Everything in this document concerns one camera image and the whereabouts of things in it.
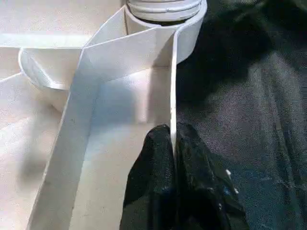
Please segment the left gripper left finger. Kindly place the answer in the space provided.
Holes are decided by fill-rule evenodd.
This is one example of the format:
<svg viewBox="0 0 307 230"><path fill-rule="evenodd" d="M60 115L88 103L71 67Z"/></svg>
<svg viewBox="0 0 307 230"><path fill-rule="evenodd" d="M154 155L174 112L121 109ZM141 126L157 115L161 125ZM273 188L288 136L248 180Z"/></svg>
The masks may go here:
<svg viewBox="0 0 307 230"><path fill-rule="evenodd" d="M175 161L167 125L151 129L128 177L121 230L171 230L177 213Z"/></svg>

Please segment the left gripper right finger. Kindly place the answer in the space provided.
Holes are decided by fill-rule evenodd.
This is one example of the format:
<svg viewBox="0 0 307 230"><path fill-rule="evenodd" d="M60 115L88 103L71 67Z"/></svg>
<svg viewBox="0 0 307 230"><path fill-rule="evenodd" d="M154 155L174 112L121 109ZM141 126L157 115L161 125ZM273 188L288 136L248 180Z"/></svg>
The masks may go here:
<svg viewBox="0 0 307 230"><path fill-rule="evenodd" d="M190 124L177 124L176 155L180 228L248 230L230 172Z"/></svg>

